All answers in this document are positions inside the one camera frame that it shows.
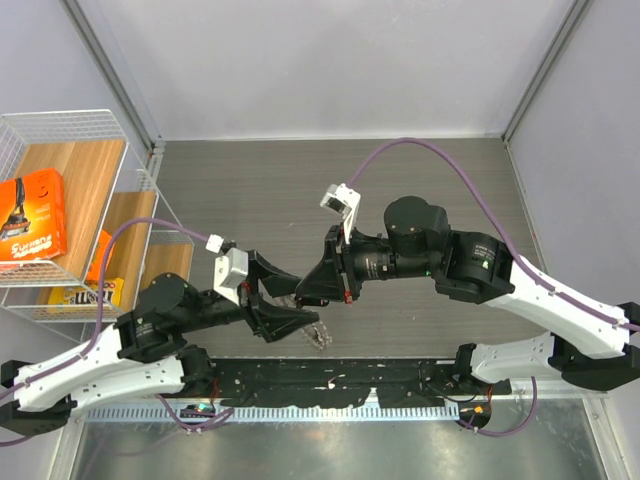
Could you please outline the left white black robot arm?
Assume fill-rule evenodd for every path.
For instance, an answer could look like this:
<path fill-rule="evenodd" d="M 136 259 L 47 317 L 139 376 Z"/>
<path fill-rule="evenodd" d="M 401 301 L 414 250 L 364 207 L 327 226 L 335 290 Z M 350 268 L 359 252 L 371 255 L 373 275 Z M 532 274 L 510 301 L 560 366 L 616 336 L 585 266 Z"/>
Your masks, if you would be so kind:
<path fill-rule="evenodd" d="M 189 345 L 185 334 L 243 321 L 265 342 L 279 341 L 319 319 L 263 297 L 290 297 L 299 281 L 259 253 L 237 248 L 215 260 L 210 290 L 160 274 L 133 310 L 89 341 L 46 361 L 2 364 L 1 384 L 12 398 L 1 407 L 1 426 L 25 440 L 114 401 L 203 397 L 213 388 L 214 368 L 207 351 Z"/>

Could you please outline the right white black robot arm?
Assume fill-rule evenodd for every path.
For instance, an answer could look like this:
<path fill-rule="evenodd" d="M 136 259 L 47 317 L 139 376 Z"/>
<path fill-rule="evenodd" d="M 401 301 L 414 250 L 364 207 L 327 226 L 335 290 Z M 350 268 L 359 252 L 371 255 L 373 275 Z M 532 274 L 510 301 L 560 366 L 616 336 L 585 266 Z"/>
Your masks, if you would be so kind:
<path fill-rule="evenodd" d="M 442 207 L 419 197 L 392 202 L 383 220 L 384 237 L 331 227 L 321 261 L 296 289 L 297 302 L 351 303 L 366 281 L 426 277 L 451 300 L 509 311 L 546 330 L 529 340 L 460 346 L 452 380 L 463 393 L 521 377 L 560 377 L 594 391 L 638 379 L 639 350 L 629 342 L 638 305 L 610 306 L 553 286 L 504 242 L 452 229 Z"/>

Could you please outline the silver key with black tag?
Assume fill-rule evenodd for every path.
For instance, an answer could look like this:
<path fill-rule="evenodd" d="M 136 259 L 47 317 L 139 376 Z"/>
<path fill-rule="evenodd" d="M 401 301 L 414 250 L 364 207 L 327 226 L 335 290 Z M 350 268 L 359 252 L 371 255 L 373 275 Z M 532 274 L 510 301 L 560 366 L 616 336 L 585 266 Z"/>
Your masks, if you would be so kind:
<path fill-rule="evenodd" d="M 297 298 L 296 305 L 300 308 L 306 306 L 314 306 L 314 307 L 325 307 L 330 303 L 329 300 L 318 299 L 318 298 Z"/>

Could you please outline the metal disc with key rings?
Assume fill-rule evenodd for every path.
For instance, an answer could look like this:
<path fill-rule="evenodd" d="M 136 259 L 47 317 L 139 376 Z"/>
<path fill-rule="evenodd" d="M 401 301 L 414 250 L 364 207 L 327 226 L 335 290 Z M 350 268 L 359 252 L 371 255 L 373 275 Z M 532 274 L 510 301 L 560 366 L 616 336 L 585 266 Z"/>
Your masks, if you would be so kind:
<path fill-rule="evenodd" d="M 292 296 L 278 297 L 275 301 L 277 305 L 282 307 L 298 307 Z M 296 335 L 303 338 L 318 352 L 324 352 L 332 343 L 332 337 L 326 325 L 321 320 L 299 328 L 296 331 Z"/>

